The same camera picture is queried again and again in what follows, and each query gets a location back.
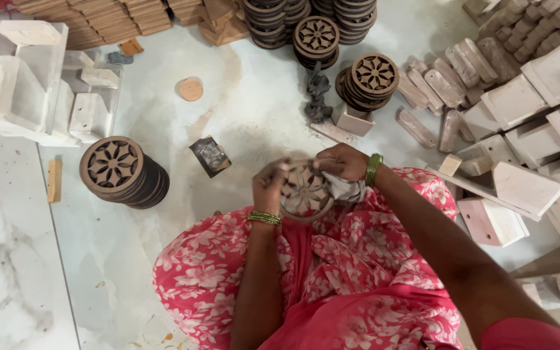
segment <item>light wooden disc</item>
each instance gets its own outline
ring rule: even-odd
[[[185,79],[179,86],[179,93],[185,101],[197,101],[202,97],[202,85],[197,80]]]

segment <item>woman's right hand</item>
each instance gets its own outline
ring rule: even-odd
[[[345,144],[324,149],[317,154],[314,167],[348,181],[365,179],[370,157]]]

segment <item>bangle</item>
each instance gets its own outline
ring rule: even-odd
[[[377,172],[379,163],[381,163],[381,158],[381,155],[374,153],[371,156],[371,159],[368,161],[367,175],[365,176],[365,184],[368,187],[373,187],[373,185],[375,184],[375,173]]]
[[[264,212],[252,211],[248,214],[248,216],[245,217],[245,219],[247,221],[262,221],[262,222],[266,222],[268,224],[272,224],[272,225],[276,225],[276,226],[278,226],[280,224],[280,218],[279,217],[277,217],[276,215],[267,214],[267,213],[264,213]]]

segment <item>woman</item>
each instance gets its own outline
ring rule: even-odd
[[[366,179],[364,201],[275,226],[284,161],[254,206],[198,222],[153,270],[161,302],[200,349],[560,349],[560,326],[453,221],[442,181],[340,144],[314,167]]]

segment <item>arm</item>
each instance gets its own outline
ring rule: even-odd
[[[253,179],[254,210],[278,215],[288,165],[272,163]],[[275,227],[252,222],[231,331],[231,350],[255,350],[282,325]]]
[[[326,149],[317,158],[321,170],[348,180],[363,178],[369,159],[347,145]],[[483,331],[504,318],[529,318],[560,327],[455,222],[383,164],[375,187],[444,283],[477,346]]]

